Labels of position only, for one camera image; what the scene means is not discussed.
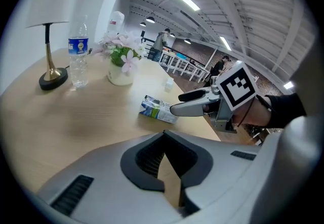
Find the black lamp base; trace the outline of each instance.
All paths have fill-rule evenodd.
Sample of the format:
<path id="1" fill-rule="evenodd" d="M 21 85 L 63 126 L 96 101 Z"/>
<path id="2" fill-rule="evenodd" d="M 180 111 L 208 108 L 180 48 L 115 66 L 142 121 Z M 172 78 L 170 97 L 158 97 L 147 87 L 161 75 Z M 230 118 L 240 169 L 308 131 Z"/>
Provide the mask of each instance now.
<path id="1" fill-rule="evenodd" d="M 44 80 L 46 73 L 44 73 L 40 77 L 39 85 L 42 90 L 45 91 L 53 90 L 59 87 L 60 85 L 62 85 L 67 80 L 67 70 L 65 68 L 57 68 L 57 69 L 61 72 L 61 75 L 55 78 L 54 80 L 50 80 L 50 81 Z"/>

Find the man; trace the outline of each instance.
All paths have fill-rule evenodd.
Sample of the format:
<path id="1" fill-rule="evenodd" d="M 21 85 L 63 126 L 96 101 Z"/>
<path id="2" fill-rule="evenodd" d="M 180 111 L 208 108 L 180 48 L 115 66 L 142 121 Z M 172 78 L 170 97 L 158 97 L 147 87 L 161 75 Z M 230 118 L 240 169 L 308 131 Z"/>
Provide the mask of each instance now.
<path id="1" fill-rule="evenodd" d="M 204 85 L 204 87 L 211 86 L 211 79 L 212 79 L 211 77 L 212 77 L 212 76 L 218 76 L 219 73 L 221 73 L 221 71 L 223 70 L 225 63 L 228 62 L 228 61 L 231 61 L 231 60 L 230 60 L 229 57 L 226 55 L 226 56 L 224 56 L 220 61 L 218 61 L 218 62 L 215 64 L 214 67 L 212 67 L 210 78 L 209 78 L 209 80 L 206 82 L 206 84 Z"/>
<path id="2" fill-rule="evenodd" d="M 170 34 L 170 29 L 168 29 L 168 28 L 165 29 L 163 32 L 158 33 L 156 41 L 153 44 L 153 47 L 151 48 L 151 51 L 154 52 L 152 61 L 158 62 L 160 60 L 163 46 L 168 45 L 167 39 L 168 39 L 169 34 Z"/>

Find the bottle label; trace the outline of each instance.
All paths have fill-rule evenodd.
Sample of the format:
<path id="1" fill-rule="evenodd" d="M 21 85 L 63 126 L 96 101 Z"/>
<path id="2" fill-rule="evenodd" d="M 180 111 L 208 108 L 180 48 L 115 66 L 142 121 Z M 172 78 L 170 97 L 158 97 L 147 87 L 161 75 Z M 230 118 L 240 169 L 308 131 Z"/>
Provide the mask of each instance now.
<path id="1" fill-rule="evenodd" d="M 69 38 L 69 54 L 80 55 L 88 51 L 89 38 Z"/>

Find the floor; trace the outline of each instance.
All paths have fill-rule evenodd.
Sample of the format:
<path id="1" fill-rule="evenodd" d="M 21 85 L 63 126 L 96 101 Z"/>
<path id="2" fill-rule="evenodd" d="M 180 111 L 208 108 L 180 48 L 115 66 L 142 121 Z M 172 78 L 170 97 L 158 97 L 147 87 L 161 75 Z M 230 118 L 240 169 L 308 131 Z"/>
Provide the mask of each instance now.
<path id="1" fill-rule="evenodd" d="M 169 70 L 168 75 L 174 79 L 174 82 L 179 86 L 179 88 L 183 92 L 192 91 L 196 88 L 201 88 L 205 83 L 197 83 L 198 78 L 193 77 L 191 81 L 189 81 L 191 75 L 183 74 L 180 76 L 180 73 L 176 71 L 174 74 L 171 70 Z M 206 121 L 210 124 L 209 116 L 204 116 Z M 237 144 L 244 144 L 244 145 L 254 145 L 254 141 L 250 137 L 250 135 L 247 133 L 247 131 L 240 126 L 237 128 L 237 134 L 227 133 L 227 132 L 219 132 L 215 131 L 217 136 L 221 141 L 224 142 L 230 142 L 230 143 L 237 143 Z"/>

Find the table lamp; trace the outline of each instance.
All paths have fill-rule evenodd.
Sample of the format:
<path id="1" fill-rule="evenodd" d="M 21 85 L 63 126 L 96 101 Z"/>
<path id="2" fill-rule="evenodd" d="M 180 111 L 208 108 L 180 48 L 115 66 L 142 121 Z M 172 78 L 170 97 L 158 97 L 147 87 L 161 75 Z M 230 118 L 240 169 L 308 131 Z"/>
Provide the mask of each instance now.
<path id="1" fill-rule="evenodd" d="M 67 23 L 72 12 L 71 0 L 32 0 L 27 26 L 45 26 L 45 47 L 47 70 L 39 78 L 42 90 L 53 90 L 67 80 L 65 68 L 56 68 L 50 47 L 50 25 L 54 23 Z"/>

